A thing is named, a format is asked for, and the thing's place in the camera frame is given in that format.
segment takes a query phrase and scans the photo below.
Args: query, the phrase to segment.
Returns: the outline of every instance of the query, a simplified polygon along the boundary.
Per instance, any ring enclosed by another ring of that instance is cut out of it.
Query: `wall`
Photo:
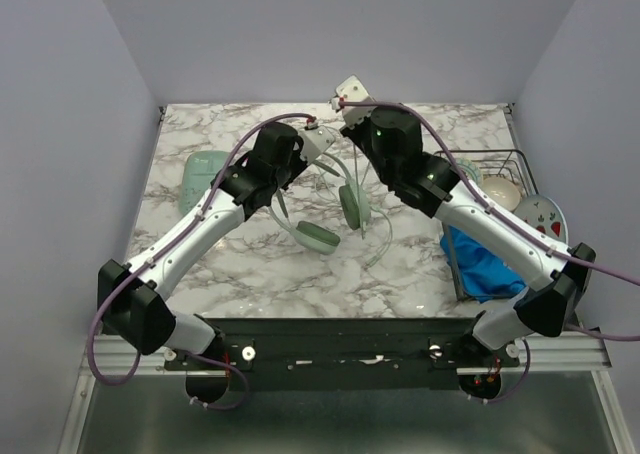
[[[0,445],[57,450],[157,104],[102,0],[0,0]]]
[[[640,273],[640,4],[576,0],[516,104],[516,127],[540,187],[565,211],[572,240],[601,263]],[[640,334],[640,290],[593,276],[590,325]],[[640,446],[640,345],[608,345],[612,379]]]
[[[513,101],[573,0],[105,0],[165,102]]]

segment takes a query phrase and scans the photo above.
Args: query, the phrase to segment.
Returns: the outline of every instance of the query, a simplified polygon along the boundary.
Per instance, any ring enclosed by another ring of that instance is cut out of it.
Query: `blue towel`
[[[464,232],[453,227],[450,229],[460,275],[467,294],[479,302],[485,302],[496,297],[513,297],[522,292],[526,284],[501,259]],[[440,239],[440,246],[451,264],[449,243],[445,236]]]

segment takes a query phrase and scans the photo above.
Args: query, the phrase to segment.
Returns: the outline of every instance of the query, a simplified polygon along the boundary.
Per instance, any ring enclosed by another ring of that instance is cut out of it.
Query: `purple cable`
[[[583,327],[575,326],[573,324],[565,325],[568,331],[581,332],[582,334],[586,334],[587,336],[595,337],[596,339],[603,339],[605,341],[616,341],[616,342],[638,342],[640,341],[640,336],[616,336],[615,334],[603,334],[598,331],[592,331],[590,329],[585,329]]]
[[[223,406],[216,406],[215,404],[209,404],[209,403],[202,402],[197,397],[191,398],[192,402],[197,402],[198,404],[200,404],[205,409],[211,409],[212,411],[230,411],[232,409],[235,409],[236,407],[240,407],[242,404],[244,404],[247,401],[247,399],[249,399],[249,379],[247,379],[247,376],[245,376],[242,373],[242,371],[240,369],[238,369],[236,366],[232,366],[231,364],[227,364],[226,362],[220,362],[220,361],[216,361],[214,359],[208,359],[206,357],[198,356],[197,354],[189,353],[189,356],[193,357],[194,359],[197,359],[200,362],[205,362],[207,364],[211,364],[211,365],[214,365],[214,366],[217,366],[217,367],[222,367],[224,369],[229,369],[235,375],[237,375],[240,378],[240,380],[242,381],[242,384],[244,384],[244,392],[242,394],[242,397],[239,400],[237,400],[236,402],[233,402],[231,404],[226,404],[226,405],[223,405]]]
[[[518,379],[516,385],[501,396],[494,397],[493,399],[483,399],[481,402],[485,404],[497,404],[498,402],[506,401],[511,396],[513,396],[518,389],[520,389],[520,386],[522,386],[522,383],[529,375],[529,369],[531,369],[531,348],[529,347],[529,343],[525,338],[522,338],[522,343],[524,344],[524,350],[527,352],[527,360],[524,364],[524,371],[522,371],[522,376],[520,376],[520,379]]]
[[[222,183],[222,180],[224,178],[224,173],[227,171],[227,169],[233,162],[233,158],[236,156],[236,154],[238,154],[238,151],[240,150],[240,148],[254,134],[256,134],[260,129],[262,129],[267,124],[270,124],[276,121],[281,121],[283,119],[292,119],[292,118],[304,118],[304,119],[309,119],[311,121],[315,121],[316,119],[311,114],[306,114],[302,112],[293,112],[289,114],[280,114],[279,116],[274,116],[254,126],[249,132],[247,132],[238,141],[238,144],[236,144],[234,148],[231,150],[231,152],[229,153],[229,157],[227,157],[227,160],[224,162],[222,168],[220,169],[219,175],[216,176],[213,186],[211,186],[211,191],[209,192],[209,195],[207,196],[207,198],[205,199],[202,205],[202,209],[201,209],[202,212],[205,212],[213,202],[213,198],[215,197],[215,194],[218,191],[218,188],[220,187],[220,184]],[[124,281],[122,281],[122,283],[120,283],[113,290],[113,292],[111,292],[111,294],[109,294],[109,296],[104,300],[102,305],[98,308],[96,315],[93,316],[93,319],[91,321],[91,326],[89,328],[89,338],[87,339],[87,361],[89,363],[89,369],[91,369],[91,373],[100,383],[107,386],[120,386],[128,382],[133,377],[136,370],[138,369],[138,365],[140,364],[140,352],[137,352],[136,358],[133,361],[133,365],[131,366],[131,369],[124,376],[122,377],[105,376],[100,372],[100,369],[98,369],[98,365],[96,364],[94,343],[95,343],[95,337],[98,334],[98,326],[100,325],[100,321],[102,320],[102,317],[107,312],[107,310],[109,309],[109,307],[111,306],[115,298],[118,297],[118,295],[120,295],[120,293],[122,293],[122,291],[124,291],[127,288],[127,286],[131,284],[131,282],[133,282],[134,279],[138,278],[143,272],[145,272],[150,267],[151,264],[155,263],[158,259],[162,258],[165,254],[172,251],[178,244],[180,244],[196,228],[196,226],[200,223],[200,220],[202,219],[203,218],[201,216],[195,216],[193,220],[189,223],[189,225],[182,230],[182,232],[176,235],[176,237],[173,238],[173,240],[171,240],[169,243],[167,243],[165,247],[163,247],[162,249],[160,249],[158,252],[154,254],[152,263],[143,264],[135,272],[131,273],[131,275],[129,275]],[[189,355],[195,358],[199,358],[199,356],[195,354],[189,353]],[[240,375],[242,375],[242,373],[240,373],[238,369],[236,369],[235,367],[229,364],[225,364],[224,362],[219,362],[219,361],[215,361],[215,363],[216,365],[225,367],[226,369],[230,369],[233,372],[237,371],[236,373],[239,373]]]
[[[453,157],[453,154],[451,153],[447,145],[444,143],[442,138],[435,131],[435,129],[431,126],[431,124],[429,124],[429,121],[427,121],[421,114],[416,112],[415,109],[412,109],[403,104],[397,104],[395,102],[382,102],[382,101],[371,101],[371,102],[340,101],[339,105],[340,107],[389,107],[392,109],[405,111],[414,115],[416,118],[418,118],[420,123],[427,129],[427,131],[429,131],[429,134],[431,134],[431,136],[436,141],[438,146],[440,146],[440,149],[442,149],[442,152],[444,152],[445,156],[447,157],[447,160],[451,163],[451,166],[456,171],[456,174],[460,176],[460,180],[465,185],[465,187],[469,190],[469,192],[473,195],[476,201],[482,206],[483,209],[486,209],[489,213],[493,214],[503,224],[509,227],[509,229],[511,229],[513,232],[518,234],[523,239],[526,239],[527,241],[529,241],[531,244],[539,247],[540,249],[543,249],[545,252],[551,252],[551,255],[553,255],[554,257],[557,257],[567,262],[571,262],[573,264],[577,264],[579,266],[586,267],[588,269],[593,269],[594,271],[602,272],[603,274],[616,277],[618,279],[629,282],[636,286],[640,286],[640,278],[638,277],[633,277],[608,267],[599,266],[597,264],[594,264],[593,262],[583,261],[582,259],[575,259],[574,257],[571,257],[569,254],[565,254],[563,252],[558,252],[554,249],[551,249],[550,246],[546,245],[544,242],[542,242],[535,236],[532,236],[531,234],[529,234],[527,231],[522,229],[511,219],[506,217],[504,214],[494,210],[489,204],[489,202],[485,200],[484,197],[474,189],[474,187],[469,182],[469,179],[467,179],[467,176],[464,175],[464,173],[460,170],[455,158]]]

